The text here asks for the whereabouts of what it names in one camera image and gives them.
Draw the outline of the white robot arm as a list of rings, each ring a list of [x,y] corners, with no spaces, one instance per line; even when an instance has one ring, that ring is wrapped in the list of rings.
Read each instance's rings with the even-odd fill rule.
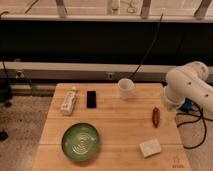
[[[206,83],[208,76],[208,67],[200,61],[170,69],[165,77],[167,85],[162,91],[162,104],[168,111],[175,111],[188,98],[213,114],[213,87]]]

